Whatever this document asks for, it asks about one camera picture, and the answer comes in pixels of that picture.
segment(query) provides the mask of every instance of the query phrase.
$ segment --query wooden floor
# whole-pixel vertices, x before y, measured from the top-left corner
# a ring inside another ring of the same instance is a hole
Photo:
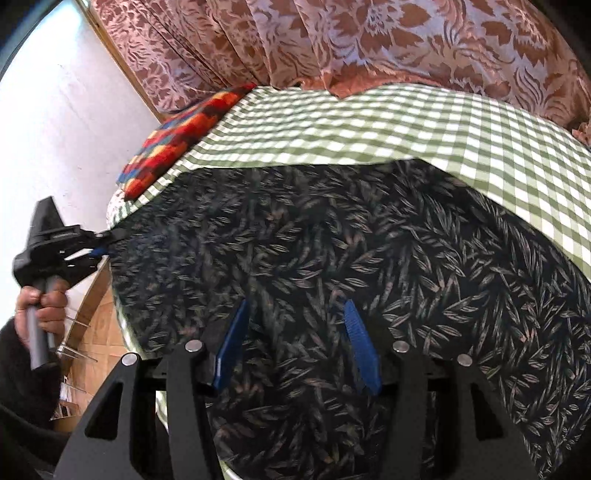
[[[127,352],[110,287],[96,309],[78,351],[96,360],[74,360],[68,375],[68,383],[79,389],[72,389],[72,400],[83,413],[111,369]]]

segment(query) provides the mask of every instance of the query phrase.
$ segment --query black bracket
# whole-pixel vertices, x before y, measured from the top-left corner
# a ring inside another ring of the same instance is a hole
[[[423,464],[427,396],[436,392],[439,423],[435,478],[535,480],[523,435],[469,356],[441,361],[419,351],[392,350],[381,395],[395,398],[379,478],[418,480]]]
[[[155,393],[166,390],[170,458],[175,480],[222,480],[207,420],[213,385],[197,380],[207,347],[179,344],[165,359],[122,357],[88,406],[56,467],[56,480],[145,480],[158,455]]]

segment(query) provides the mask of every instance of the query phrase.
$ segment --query pink floral curtain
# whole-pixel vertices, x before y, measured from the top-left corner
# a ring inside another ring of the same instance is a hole
[[[576,129],[591,82],[527,0],[93,0],[161,112],[246,82],[344,97],[421,82]],[[578,133],[585,138],[585,125]]]

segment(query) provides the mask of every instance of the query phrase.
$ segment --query colorful cushion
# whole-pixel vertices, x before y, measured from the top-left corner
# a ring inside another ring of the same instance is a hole
[[[223,90],[172,116],[154,130],[119,176],[125,200],[136,200],[218,123],[256,84]]]

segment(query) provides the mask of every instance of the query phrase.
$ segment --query green gingham tablecloth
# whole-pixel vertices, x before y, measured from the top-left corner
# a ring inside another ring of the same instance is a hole
[[[197,168],[365,164],[422,158],[546,234],[591,278],[591,153],[564,129],[503,102],[422,85],[338,100],[325,91],[258,87],[136,202],[115,193],[108,223]],[[125,344],[142,354],[113,292]],[[165,395],[157,395],[166,423]],[[237,479],[223,462],[226,479]]]

